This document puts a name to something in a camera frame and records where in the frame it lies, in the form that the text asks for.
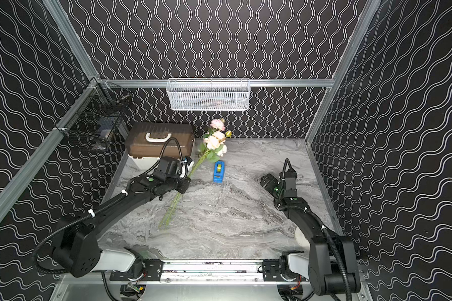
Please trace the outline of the blue tape dispenser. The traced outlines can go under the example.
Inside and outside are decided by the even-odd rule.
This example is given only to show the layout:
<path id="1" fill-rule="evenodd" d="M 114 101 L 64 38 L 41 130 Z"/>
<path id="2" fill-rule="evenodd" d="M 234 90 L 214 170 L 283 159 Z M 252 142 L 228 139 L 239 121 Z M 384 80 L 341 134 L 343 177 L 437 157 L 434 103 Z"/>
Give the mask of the blue tape dispenser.
<path id="1" fill-rule="evenodd" d="M 217 161 L 213 171 L 213 182 L 222 183 L 225 174 L 225 163 L 223 161 Z"/>

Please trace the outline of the pink artificial flower bouquet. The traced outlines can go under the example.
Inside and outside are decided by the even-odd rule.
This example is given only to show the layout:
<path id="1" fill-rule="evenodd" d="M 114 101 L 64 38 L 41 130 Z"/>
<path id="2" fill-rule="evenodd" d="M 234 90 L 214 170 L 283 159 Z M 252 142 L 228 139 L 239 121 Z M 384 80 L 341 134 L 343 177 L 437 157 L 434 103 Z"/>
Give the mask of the pink artificial flower bouquet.
<path id="1" fill-rule="evenodd" d="M 213 119 L 210 122 L 208 131 L 203 134 L 203 142 L 199 146 L 199 158 L 194 161 L 191 168 L 188 168 L 187 176 L 192 179 L 196 170 L 202 165 L 204 161 L 211 163 L 218 162 L 224 154 L 227 153 L 227 146 L 225 144 L 228 138 L 232 137 L 232 131 L 225 129 L 226 121 L 223 118 Z M 172 219 L 175 216 L 178 203 L 182 200 L 183 193 L 177 193 L 164 217 L 159 222 L 159 229 L 166 229 L 169 227 Z"/>

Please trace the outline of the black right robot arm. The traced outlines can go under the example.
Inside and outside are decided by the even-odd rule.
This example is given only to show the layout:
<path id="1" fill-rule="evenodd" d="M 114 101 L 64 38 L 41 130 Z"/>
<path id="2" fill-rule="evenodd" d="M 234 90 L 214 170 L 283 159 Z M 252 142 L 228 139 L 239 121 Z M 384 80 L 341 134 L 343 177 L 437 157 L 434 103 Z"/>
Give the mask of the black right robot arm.
<path id="1" fill-rule="evenodd" d="M 300 230 L 308 242 L 308 256 L 284 252 L 279 259 L 280 276 L 297 284 L 309 280 L 314 294 L 333 300 L 343 294 L 352 300 L 360 292 L 360 275 L 353 241 L 331 230 L 314 213 L 307 201 L 298 196 L 297 172 L 285 159 L 278 178 L 267 174 L 260 185 L 273 197 L 274 207 Z"/>

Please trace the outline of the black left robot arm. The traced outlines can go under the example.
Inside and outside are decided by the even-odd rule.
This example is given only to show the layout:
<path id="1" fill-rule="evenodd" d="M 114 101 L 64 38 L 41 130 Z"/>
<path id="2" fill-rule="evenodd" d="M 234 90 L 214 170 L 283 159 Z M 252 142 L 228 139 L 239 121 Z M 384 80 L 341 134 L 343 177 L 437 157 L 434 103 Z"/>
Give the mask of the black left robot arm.
<path id="1" fill-rule="evenodd" d="M 91 272 L 125 273 L 130 280 L 143 276 L 143 257 L 129 249 L 101 249 L 98 239 L 120 219 L 165 194 L 184 193 L 189 185 L 192 159 L 178 151 L 172 158 L 161 149 L 159 159 L 144 173 L 130 179 L 119 194 L 81 217 L 64 216 L 55 230 L 37 244 L 31 266 L 45 275 L 69 273 L 79 278 Z"/>

